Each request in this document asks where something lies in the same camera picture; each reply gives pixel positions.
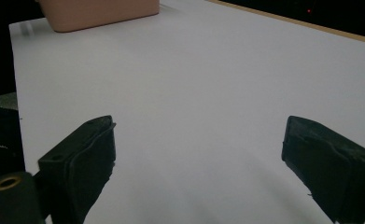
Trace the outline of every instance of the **white table surface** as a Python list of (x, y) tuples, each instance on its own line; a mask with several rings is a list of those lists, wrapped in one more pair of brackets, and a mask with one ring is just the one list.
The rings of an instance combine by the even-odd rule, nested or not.
[(295, 115), (365, 147), (365, 43), (203, 0), (68, 34), (30, 24), (10, 26), (27, 170), (86, 120), (118, 124), (86, 223), (330, 223), (282, 141)]

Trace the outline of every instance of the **dark background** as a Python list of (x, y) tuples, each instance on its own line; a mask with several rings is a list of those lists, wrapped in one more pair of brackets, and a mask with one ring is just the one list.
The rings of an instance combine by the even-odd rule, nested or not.
[(13, 22), (42, 17), (40, 6), (35, 0), (0, 1), (0, 95), (16, 91), (8, 26)]
[(221, 0), (365, 36), (365, 0)]

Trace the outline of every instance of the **cardboard box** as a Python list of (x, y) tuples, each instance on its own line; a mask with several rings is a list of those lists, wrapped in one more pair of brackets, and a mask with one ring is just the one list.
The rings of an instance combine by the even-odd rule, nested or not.
[(71, 32), (159, 13), (159, 0), (37, 0), (56, 32)]

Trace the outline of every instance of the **pink box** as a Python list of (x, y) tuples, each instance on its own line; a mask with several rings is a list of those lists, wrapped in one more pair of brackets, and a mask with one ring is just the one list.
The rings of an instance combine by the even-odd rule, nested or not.
[(51, 28), (71, 32), (159, 13), (159, 0), (37, 0)]

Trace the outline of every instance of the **table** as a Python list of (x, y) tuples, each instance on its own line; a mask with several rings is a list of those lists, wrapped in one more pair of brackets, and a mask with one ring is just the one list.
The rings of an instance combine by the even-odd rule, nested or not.
[(111, 115), (115, 172), (86, 223), (330, 223), (281, 161), (290, 115), (365, 147), (365, 43), (207, 1), (57, 34), (10, 26), (27, 170)]

